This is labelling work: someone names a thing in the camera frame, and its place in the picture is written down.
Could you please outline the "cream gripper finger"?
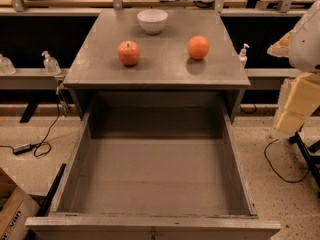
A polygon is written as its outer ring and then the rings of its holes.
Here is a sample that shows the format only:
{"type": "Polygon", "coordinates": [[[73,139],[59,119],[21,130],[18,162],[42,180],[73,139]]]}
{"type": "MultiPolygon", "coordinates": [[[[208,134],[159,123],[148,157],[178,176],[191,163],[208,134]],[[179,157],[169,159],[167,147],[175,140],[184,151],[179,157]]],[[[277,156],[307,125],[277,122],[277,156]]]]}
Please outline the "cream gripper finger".
{"type": "Polygon", "coordinates": [[[292,32],[287,32],[267,49],[267,54],[277,58],[288,58],[292,32]]]}
{"type": "Polygon", "coordinates": [[[287,135],[297,132],[320,107],[320,76],[304,73],[284,82],[278,99],[275,129],[287,135]]]}

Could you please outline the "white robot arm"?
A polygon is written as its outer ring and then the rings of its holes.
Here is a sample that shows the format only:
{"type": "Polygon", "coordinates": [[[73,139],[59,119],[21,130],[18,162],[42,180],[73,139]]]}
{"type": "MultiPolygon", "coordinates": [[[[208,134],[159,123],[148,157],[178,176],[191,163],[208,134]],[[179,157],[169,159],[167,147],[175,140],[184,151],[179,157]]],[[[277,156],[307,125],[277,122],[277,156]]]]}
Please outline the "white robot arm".
{"type": "Polygon", "coordinates": [[[275,129],[291,135],[320,107],[320,2],[315,2],[267,53],[287,58],[302,72],[283,82],[274,117],[275,129]]]}

